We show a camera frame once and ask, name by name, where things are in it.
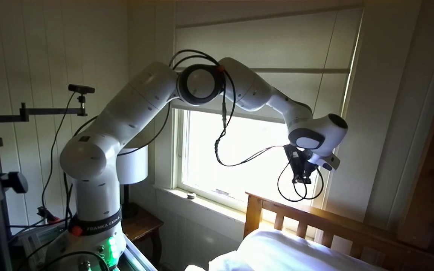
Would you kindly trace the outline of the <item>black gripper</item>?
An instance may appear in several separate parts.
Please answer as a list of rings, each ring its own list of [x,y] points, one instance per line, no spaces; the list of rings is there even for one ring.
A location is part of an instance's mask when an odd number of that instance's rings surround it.
[[[294,181],[300,184],[310,184],[310,175],[316,170],[316,166],[309,163],[307,155],[292,145],[285,145],[283,149],[294,173]]]

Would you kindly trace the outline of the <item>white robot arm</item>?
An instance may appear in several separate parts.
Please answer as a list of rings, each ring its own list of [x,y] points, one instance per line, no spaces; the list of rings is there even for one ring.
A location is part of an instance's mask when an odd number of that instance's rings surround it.
[[[90,127],[74,136],[60,152],[60,166],[75,181],[77,214],[69,232],[75,237],[110,234],[120,228],[117,155],[173,101],[200,106],[220,98],[223,106],[277,112],[288,130],[289,146],[303,154],[306,170],[339,166],[334,148],[348,125],[337,115],[315,118],[235,59],[191,65],[178,73],[155,62],[135,76]]]

